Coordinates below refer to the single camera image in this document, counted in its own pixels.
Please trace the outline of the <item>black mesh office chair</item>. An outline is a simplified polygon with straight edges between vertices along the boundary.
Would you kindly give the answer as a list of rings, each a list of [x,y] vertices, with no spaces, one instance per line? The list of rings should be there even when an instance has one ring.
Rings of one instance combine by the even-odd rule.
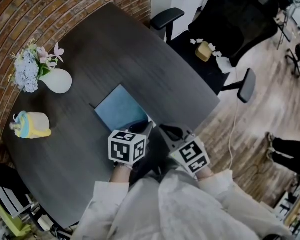
[[[277,0],[207,0],[198,17],[177,37],[173,37],[174,22],[185,15],[182,9],[167,9],[156,15],[150,25],[157,31],[165,30],[166,43],[218,95],[227,90],[229,74],[222,72],[217,59],[226,58],[235,68],[249,50],[278,32],[274,20],[278,10]],[[203,62],[195,55],[198,44],[191,44],[190,39],[212,43],[222,57],[211,56]]]

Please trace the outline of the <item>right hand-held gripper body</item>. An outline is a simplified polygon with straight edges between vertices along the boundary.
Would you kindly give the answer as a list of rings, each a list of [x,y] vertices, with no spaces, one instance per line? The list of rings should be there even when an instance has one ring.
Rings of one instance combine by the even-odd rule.
[[[181,146],[169,155],[190,175],[195,175],[211,163],[205,145],[199,137],[191,136],[190,140],[182,142]]]

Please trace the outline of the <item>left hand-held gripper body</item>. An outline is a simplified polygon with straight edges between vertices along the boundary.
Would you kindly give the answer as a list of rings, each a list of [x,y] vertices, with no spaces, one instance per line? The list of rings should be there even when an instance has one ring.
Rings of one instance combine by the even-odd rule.
[[[146,155],[147,136],[114,130],[108,138],[108,158],[111,161],[133,165]]]

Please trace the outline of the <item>white plastic appliance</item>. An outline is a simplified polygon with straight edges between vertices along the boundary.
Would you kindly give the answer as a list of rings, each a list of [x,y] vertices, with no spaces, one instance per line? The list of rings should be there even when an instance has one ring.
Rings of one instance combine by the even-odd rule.
[[[41,226],[41,228],[44,231],[50,231],[52,226],[53,226],[53,222],[52,220],[49,218],[48,215],[42,215],[39,219],[38,219],[38,224]]]

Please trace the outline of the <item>pale blue flower bouquet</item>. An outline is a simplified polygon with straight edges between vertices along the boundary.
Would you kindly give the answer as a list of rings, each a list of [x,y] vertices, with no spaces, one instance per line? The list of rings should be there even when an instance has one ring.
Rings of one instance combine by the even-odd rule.
[[[64,61],[64,53],[59,43],[54,45],[53,53],[49,53],[32,38],[18,53],[10,55],[13,73],[8,80],[25,93],[34,93],[38,89],[38,82],[57,70],[58,62]]]

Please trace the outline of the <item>yellow cup with blue lid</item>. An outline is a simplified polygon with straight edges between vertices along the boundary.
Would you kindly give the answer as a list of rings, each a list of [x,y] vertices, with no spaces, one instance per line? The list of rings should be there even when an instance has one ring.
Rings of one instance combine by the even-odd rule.
[[[49,118],[41,112],[21,111],[14,114],[9,128],[22,139],[46,138],[52,134]]]

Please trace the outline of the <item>dark wooden table white legs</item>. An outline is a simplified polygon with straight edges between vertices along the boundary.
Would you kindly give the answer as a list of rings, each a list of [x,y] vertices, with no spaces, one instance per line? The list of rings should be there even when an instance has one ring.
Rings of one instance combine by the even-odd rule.
[[[63,228],[77,223],[96,181],[109,180],[109,130],[94,108],[123,85],[156,124],[181,123],[195,130],[217,107],[218,96],[162,39],[109,3],[59,43],[62,68],[72,76],[65,94],[44,84],[22,92],[12,110],[48,116],[52,134],[23,139],[5,126],[2,138],[23,182]]]

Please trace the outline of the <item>green cloth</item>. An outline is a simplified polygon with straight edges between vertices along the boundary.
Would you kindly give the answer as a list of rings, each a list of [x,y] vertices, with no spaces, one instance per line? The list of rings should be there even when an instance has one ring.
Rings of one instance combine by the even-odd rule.
[[[12,216],[5,211],[1,204],[0,218],[16,237],[24,237],[32,231],[31,226],[23,223],[19,217],[12,218]]]

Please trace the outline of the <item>white frame chair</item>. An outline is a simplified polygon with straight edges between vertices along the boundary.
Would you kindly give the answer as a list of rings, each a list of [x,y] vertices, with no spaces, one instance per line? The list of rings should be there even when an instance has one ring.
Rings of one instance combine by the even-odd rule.
[[[27,194],[15,194],[11,189],[0,186],[0,203],[12,218],[31,211],[34,202]]]

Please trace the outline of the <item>person's right forearm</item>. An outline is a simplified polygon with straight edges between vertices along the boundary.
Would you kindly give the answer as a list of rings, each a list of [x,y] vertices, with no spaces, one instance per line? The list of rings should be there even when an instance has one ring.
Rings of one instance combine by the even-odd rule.
[[[197,179],[199,188],[214,197],[226,209],[240,202],[240,198],[245,195],[245,192],[234,182],[233,171],[230,169],[216,174],[211,172],[206,177],[197,176]]]

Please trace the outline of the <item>white ceramic vase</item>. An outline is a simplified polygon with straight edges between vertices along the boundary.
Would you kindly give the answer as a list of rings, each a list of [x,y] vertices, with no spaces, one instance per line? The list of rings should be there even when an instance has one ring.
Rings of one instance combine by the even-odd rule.
[[[71,75],[63,69],[52,69],[46,75],[39,79],[54,93],[64,94],[68,92],[72,86],[73,79]]]

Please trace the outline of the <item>person's left forearm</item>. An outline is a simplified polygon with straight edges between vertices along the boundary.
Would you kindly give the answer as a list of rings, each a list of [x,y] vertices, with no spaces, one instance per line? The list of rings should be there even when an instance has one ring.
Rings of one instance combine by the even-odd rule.
[[[94,185],[93,197],[88,211],[93,220],[102,226],[110,225],[120,205],[128,194],[132,167],[119,163],[108,182],[97,181]]]

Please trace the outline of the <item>person's white jacket torso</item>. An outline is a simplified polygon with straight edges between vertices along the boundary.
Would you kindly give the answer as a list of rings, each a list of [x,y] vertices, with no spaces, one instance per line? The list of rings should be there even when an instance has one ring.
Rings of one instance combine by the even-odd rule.
[[[129,185],[107,226],[93,220],[89,205],[71,240],[295,240],[247,193],[226,209],[179,170],[169,171],[160,182],[145,177]]]

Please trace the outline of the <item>notebook with blue cover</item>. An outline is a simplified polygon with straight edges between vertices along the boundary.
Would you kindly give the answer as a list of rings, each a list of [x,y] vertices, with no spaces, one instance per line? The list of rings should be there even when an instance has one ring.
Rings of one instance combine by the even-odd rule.
[[[138,122],[153,121],[121,84],[96,106],[94,112],[111,132],[128,128]]]

